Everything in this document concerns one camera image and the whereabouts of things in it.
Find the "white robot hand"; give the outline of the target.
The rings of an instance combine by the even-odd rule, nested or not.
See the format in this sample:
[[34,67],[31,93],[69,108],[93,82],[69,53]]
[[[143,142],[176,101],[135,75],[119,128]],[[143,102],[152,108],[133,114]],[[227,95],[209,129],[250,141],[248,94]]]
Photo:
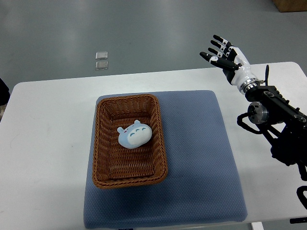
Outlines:
[[227,81],[238,90],[249,90],[259,86],[260,81],[251,72],[251,65],[242,51],[238,47],[231,47],[231,42],[218,35],[214,34],[213,38],[211,44],[216,48],[209,47],[208,51],[214,56],[205,52],[200,52],[200,56],[213,66],[224,69]]

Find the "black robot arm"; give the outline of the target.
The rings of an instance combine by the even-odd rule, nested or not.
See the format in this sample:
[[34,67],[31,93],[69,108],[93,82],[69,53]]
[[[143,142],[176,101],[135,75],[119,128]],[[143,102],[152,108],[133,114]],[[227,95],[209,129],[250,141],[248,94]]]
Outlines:
[[246,131],[263,135],[271,145],[272,158],[285,166],[297,166],[302,181],[307,180],[307,116],[289,104],[278,89],[269,85],[269,65],[259,79],[242,51],[230,41],[213,35],[208,52],[200,56],[222,69],[229,84],[237,87],[250,103],[237,124]]

